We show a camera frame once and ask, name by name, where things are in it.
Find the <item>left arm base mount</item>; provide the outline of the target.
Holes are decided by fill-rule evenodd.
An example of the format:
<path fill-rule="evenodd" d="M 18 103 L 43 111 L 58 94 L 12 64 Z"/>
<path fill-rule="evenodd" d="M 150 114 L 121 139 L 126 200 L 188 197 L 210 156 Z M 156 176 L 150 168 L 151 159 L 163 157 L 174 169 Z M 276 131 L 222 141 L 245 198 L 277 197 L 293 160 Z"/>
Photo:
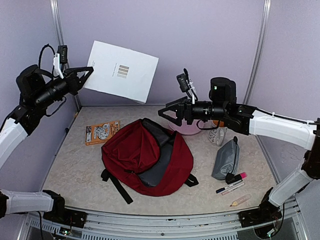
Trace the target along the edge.
<path fill-rule="evenodd" d="M 43 218 L 54 223 L 83 229 L 86 223 L 87 213 L 65 208 L 62 213 L 56 211 L 45 212 Z"/>

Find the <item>orange treehouse book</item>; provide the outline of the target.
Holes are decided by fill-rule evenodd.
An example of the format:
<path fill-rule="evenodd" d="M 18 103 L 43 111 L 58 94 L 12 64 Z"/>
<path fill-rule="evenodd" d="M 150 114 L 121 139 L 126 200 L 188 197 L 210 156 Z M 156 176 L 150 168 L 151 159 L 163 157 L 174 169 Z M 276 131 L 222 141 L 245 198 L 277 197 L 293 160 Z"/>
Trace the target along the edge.
<path fill-rule="evenodd" d="M 120 121 L 109 121 L 85 127 L 85 145 L 104 144 L 120 130 Z"/>

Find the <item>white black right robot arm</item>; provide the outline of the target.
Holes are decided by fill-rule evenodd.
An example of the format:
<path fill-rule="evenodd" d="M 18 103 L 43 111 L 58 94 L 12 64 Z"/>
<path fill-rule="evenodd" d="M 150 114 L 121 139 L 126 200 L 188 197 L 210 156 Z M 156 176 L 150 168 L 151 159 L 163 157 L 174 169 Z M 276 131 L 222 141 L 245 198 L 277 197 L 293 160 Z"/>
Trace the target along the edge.
<path fill-rule="evenodd" d="M 243 135 L 264 136 L 306 150 L 302 166 L 270 189 L 253 217 L 266 222 L 292 195 L 320 178 L 320 122 L 294 119 L 237 103 L 236 83 L 225 77 L 210 80 L 209 101 L 182 97 L 165 105 L 158 115 L 177 126 L 199 120 L 215 120 Z"/>

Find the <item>white paper notebook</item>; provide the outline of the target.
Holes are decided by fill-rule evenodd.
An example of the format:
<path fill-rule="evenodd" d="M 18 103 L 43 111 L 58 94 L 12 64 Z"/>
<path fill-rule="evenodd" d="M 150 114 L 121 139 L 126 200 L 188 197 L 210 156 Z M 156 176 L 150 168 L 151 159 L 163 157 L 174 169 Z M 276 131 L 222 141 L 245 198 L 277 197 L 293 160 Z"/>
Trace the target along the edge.
<path fill-rule="evenodd" d="M 147 102 L 159 58 L 95 40 L 87 65 L 93 73 L 84 88 Z"/>

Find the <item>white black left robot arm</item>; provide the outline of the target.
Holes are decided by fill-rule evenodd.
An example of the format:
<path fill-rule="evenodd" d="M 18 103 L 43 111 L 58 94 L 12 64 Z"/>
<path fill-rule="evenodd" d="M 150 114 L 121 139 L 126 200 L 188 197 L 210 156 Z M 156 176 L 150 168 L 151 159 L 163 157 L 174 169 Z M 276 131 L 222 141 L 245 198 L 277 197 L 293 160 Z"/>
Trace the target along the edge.
<path fill-rule="evenodd" d="M 16 78 L 19 104 L 0 127 L 1 165 L 33 133 L 43 117 L 50 117 L 48 107 L 55 102 L 64 104 L 68 94 L 76 96 L 94 72 L 91 66 L 65 69 L 67 62 L 68 47 L 60 45 L 53 51 L 51 71 L 42 69 L 38 63 L 24 69 Z M 66 208 L 65 199 L 52 190 L 21 192 L 1 189 L 1 217 L 30 212 L 39 212 L 44 219 L 63 224 L 71 224 L 77 217 L 85 216 Z"/>

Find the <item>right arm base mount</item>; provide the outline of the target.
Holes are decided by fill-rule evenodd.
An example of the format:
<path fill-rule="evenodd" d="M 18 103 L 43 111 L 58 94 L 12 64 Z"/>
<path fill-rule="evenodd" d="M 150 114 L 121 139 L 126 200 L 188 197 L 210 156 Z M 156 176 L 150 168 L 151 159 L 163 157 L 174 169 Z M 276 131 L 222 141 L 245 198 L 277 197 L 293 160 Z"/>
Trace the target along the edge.
<path fill-rule="evenodd" d="M 268 222 L 275 221 L 276 219 L 282 218 L 282 213 L 279 209 L 275 212 L 270 213 L 262 211 L 259 208 L 245 210 L 238 213 L 239 221 L 242 228 L 260 225 Z"/>

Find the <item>red student backpack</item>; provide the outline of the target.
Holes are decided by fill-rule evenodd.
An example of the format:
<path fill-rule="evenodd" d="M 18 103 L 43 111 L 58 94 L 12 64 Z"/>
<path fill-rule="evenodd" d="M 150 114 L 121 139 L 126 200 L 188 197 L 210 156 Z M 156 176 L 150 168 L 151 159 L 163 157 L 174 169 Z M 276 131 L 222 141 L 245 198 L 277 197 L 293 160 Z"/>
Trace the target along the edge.
<path fill-rule="evenodd" d="M 145 196 L 163 197 L 199 183 L 183 136 L 149 118 L 121 128 L 101 147 L 101 159 L 101 179 L 111 181 L 128 205 L 133 199 L 124 185 Z"/>

